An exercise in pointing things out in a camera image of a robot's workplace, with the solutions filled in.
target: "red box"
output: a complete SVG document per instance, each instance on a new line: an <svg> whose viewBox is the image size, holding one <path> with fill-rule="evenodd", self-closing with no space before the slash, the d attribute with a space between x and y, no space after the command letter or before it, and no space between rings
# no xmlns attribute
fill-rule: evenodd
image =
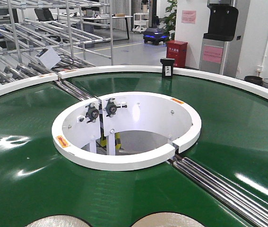
<svg viewBox="0 0 268 227"><path fill-rule="evenodd" d="M173 64L174 67L184 68L186 60L187 42L171 40L166 42L166 46L166 57L175 59L175 63Z"/></svg>

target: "pink paper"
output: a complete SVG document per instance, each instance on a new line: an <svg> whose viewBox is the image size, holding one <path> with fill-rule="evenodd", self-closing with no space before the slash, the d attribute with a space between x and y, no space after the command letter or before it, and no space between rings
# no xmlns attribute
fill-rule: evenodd
<svg viewBox="0 0 268 227"><path fill-rule="evenodd" d="M182 23L196 24L196 15L195 10L182 10Z"/></svg>
<svg viewBox="0 0 268 227"><path fill-rule="evenodd" d="M221 64L223 47L204 46L203 57L204 61L210 61Z"/></svg>

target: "chair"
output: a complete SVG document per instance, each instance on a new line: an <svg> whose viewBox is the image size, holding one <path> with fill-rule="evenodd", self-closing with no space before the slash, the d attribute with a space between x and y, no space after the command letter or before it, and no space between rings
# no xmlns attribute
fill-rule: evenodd
<svg viewBox="0 0 268 227"><path fill-rule="evenodd" d="M48 8L34 9L38 21L52 21L54 20L51 11Z"/></svg>

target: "conveyor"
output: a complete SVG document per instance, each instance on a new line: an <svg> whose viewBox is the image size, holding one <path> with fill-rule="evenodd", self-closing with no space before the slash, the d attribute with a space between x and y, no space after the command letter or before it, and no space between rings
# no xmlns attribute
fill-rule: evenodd
<svg viewBox="0 0 268 227"><path fill-rule="evenodd" d="M161 70L85 68L1 85L0 227L32 227L57 215L76 226L138 227L165 213L168 221L185 217L182 226L189 220L194 227L268 227L268 89L177 68L165 79ZM140 170L77 165L56 149L51 128L59 114L91 95L75 98L53 81L97 97L133 91L174 97L200 115L200 137L184 153ZM137 143L150 142L142 136Z"/></svg>

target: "green plant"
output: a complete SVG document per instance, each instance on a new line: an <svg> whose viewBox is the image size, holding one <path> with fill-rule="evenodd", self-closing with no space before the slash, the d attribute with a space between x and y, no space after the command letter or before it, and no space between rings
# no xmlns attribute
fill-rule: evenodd
<svg viewBox="0 0 268 227"><path fill-rule="evenodd" d="M175 28L176 28L176 17L177 17L177 3L178 0L167 0L170 6L166 7L165 12L169 13L168 16L164 17L166 34L169 36L169 40L175 39Z"/></svg>

